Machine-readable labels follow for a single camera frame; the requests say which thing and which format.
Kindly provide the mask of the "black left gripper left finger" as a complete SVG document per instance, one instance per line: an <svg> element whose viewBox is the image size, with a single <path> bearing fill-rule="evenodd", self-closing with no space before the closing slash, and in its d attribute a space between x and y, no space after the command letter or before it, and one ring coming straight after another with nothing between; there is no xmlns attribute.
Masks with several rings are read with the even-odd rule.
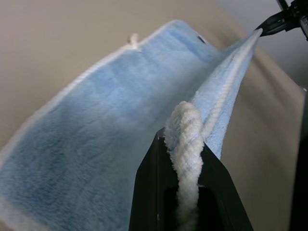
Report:
<svg viewBox="0 0 308 231"><path fill-rule="evenodd" d="M130 231L174 231L178 179L159 130L142 160L135 178Z"/></svg>

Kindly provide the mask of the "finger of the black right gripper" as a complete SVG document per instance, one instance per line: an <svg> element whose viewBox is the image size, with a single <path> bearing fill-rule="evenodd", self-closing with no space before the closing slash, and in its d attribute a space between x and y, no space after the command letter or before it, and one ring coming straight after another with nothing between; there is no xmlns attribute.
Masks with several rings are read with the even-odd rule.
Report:
<svg viewBox="0 0 308 231"><path fill-rule="evenodd" d="M277 34L287 28L286 24L281 25L260 25L259 28L262 28L261 37L270 36Z"/></svg>
<svg viewBox="0 0 308 231"><path fill-rule="evenodd" d="M285 13L279 12L261 23L256 29L263 29L263 31L282 31L285 30Z"/></svg>

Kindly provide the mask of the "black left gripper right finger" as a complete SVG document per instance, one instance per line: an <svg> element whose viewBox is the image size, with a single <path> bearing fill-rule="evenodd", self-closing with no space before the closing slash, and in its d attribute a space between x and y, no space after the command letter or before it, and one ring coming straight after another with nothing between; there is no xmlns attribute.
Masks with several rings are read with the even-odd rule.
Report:
<svg viewBox="0 0 308 231"><path fill-rule="evenodd" d="M252 231L252 225L232 178L207 145L201 152L198 179L198 231Z"/></svg>

